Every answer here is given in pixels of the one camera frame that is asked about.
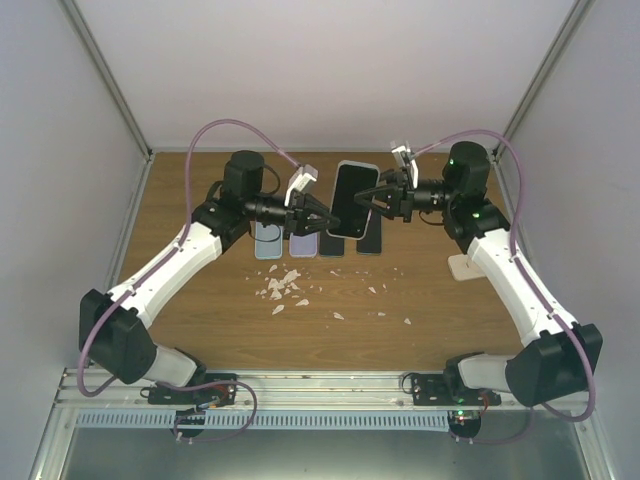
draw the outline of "smartphone screen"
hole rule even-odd
[[[340,162],[331,203],[331,214],[340,219],[340,226],[329,229],[330,235],[356,240],[364,237],[370,210],[358,205],[353,197],[356,193],[375,187],[379,177],[380,170],[375,165],[349,160]]]
[[[289,239],[289,255],[293,258],[312,258],[318,254],[318,234],[312,233],[304,237],[291,235]]]
[[[256,258],[276,260],[282,257],[282,227],[256,222]]]

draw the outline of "enclosure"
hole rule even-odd
[[[634,478],[637,2],[3,7],[3,478]],[[594,415],[572,424],[537,407],[523,440],[466,445],[448,433],[451,408],[414,406],[404,372],[522,349],[489,281],[454,280],[455,242],[417,219],[383,222],[379,256],[347,242],[342,258],[261,261],[245,236],[162,310],[154,341],[256,389],[257,417],[242,436],[176,443],[176,407],[141,398],[147,380],[80,395],[80,299],[134,274],[174,238],[185,152],[219,118],[249,122],[313,165],[313,193],[325,204],[341,160],[384,170],[394,167],[392,141],[504,134],[527,187],[520,246],[553,295],[604,338]],[[512,156],[491,137],[470,139],[494,155],[487,195],[513,218]],[[440,175],[449,148],[420,157],[421,178]],[[277,152],[224,126],[194,154],[194,202],[245,149],[263,152],[286,183],[292,171]],[[304,295],[272,315],[275,303],[260,292],[294,269]],[[296,307],[302,298],[308,305]],[[106,378],[87,370],[90,387]],[[586,398],[553,404],[576,414]],[[241,425],[252,406],[238,390],[234,408],[207,417],[213,431],[204,435]],[[479,438],[509,437],[530,421],[504,393]]]

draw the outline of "wooden surface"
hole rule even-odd
[[[381,171],[395,166],[390,154],[295,157],[318,169],[313,194],[326,205],[341,160],[375,163]],[[228,158],[218,153],[194,156],[194,205],[222,179]],[[289,164],[275,154],[265,158],[286,185],[292,174]],[[439,178],[445,158],[420,157],[421,178]],[[148,262],[184,224],[183,164],[184,154],[157,155],[122,279]],[[265,191],[275,186],[269,173],[265,180]],[[502,206],[493,178],[489,197]],[[410,224],[383,220],[382,235],[380,256],[358,255],[355,241],[347,241],[343,258],[294,259],[285,242],[277,261],[256,260],[254,241],[245,236],[169,302],[151,334],[157,343],[179,347],[210,368],[425,370],[441,369],[448,358],[472,351],[519,351],[515,327],[489,282],[452,279],[447,258],[459,251],[442,227],[426,225],[416,215]],[[277,269],[270,274],[272,265]],[[300,291],[281,301],[256,296],[267,288],[267,277],[281,279],[285,269],[302,273],[296,280]],[[291,298],[294,293],[300,298]],[[309,305],[296,307],[303,298]],[[279,304],[285,309],[272,315]],[[334,312],[344,320],[334,318]]]

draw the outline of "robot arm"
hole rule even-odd
[[[141,378],[174,386],[197,385],[204,366],[197,359],[151,339],[148,329],[164,305],[204,266],[215,261],[250,230],[250,221],[284,227],[284,235],[308,235],[332,228],[338,219],[308,191],[317,179],[309,166],[300,167],[285,198],[260,193],[264,159],[255,152],[236,152],[192,223],[156,257],[106,294],[87,293],[80,304],[80,349],[114,300],[128,295],[100,329],[89,357],[125,384]],[[215,197],[218,188],[220,194]]]
[[[509,248],[509,222],[485,198],[490,163],[473,142],[451,148],[442,180],[418,179],[411,149],[394,148],[398,170],[384,172],[386,182],[360,192],[356,201],[389,219],[410,222],[414,211],[442,212],[445,231],[486,276],[511,315],[524,346],[515,357],[471,353],[450,359],[444,377],[452,398],[469,389],[507,391],[534,406],[586,388],[582,362],[567,334],[552,318],[517,268]],[[530,281],[571,328],[595,369],[602,336],[594,325],[581,326],[554,299],[516,245],[516,256]]]

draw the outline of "smartphone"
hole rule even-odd
[[[344,257],[344,238],[332,237],[326,230],[320,232],[321,257]]]
[[[379,178],[380,170],[376,165],[350,160],[340,162],[331,203],[331,214],[340,219],[340,225],[329,229],[329,235],[356,240],[364,237],[371,210],[358,205],[353,197],[375,187]]]
[[[380,255],[382,253],[382,216],[371,212],[367,233],[356,242],[356,252],[362,255]]]

